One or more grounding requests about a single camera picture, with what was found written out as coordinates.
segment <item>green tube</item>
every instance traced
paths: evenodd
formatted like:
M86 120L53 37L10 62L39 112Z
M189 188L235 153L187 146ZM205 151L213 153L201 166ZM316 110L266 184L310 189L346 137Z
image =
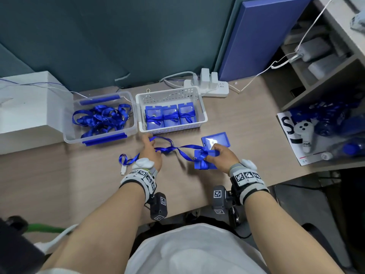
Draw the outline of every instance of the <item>green tube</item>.
M62 233L65 229L59 227L53 227L45 224L29 224L26 233L41 232L41 233Z

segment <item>white shirt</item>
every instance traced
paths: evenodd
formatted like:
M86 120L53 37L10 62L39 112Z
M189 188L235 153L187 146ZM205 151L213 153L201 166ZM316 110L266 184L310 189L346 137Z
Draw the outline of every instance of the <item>white shirt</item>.
M255 248L208 224L184 226L142 242L129 259L125 274L266 274L268 268ZM51 269L39 274L76 274Z

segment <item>person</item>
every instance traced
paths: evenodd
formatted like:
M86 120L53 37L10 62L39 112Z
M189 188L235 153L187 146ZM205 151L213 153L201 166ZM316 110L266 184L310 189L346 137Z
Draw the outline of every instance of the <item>person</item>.
M142 137L140 158L153 162L159 172L161 152L155 151L149 137ZM229 174L240 163L227 147L215 144L213 148L220 155L206 160L222 172ZM254 191L244 200L259 251L227 230L194 224L145 240L129 258L148 196L145 191L138 182L122 183L58 246L40 273L343 273L267 190Z

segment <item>wrist-mounted device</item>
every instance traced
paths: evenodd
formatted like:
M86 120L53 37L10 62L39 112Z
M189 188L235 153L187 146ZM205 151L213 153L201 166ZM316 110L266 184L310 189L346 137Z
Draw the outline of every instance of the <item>wrist-mounted device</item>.
M224 186L213 188L212 209L217 214L225 214L236 205L244 205L245 200L257 191L269 192L257 173L257 167L250 160L241 160L230 168L232 187L227 191Z
M157 174L158 171L154 167L153 161L150 161L148 158L139 159L132 166L130 174L121 180L120 187L127 183L140 184L146 195L144 203L150 205L151 219L160 221L167 216L167 203L166 196L163 193L155 193L157 188L155 178Z

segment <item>person's left hand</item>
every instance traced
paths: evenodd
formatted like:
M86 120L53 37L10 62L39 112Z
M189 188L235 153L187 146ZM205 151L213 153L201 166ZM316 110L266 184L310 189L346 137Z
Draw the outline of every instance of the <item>person's left hand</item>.
M150 161L153 161L155 163L154 167L158 172L160 172L162 167L162 156L161 151L155 151L155 148L153 145L155 144L155 141L150 141L150 137L153 137L152 134L144 134L142 136L142 142L144 144L144 149L139 154L139 158L148 158Z

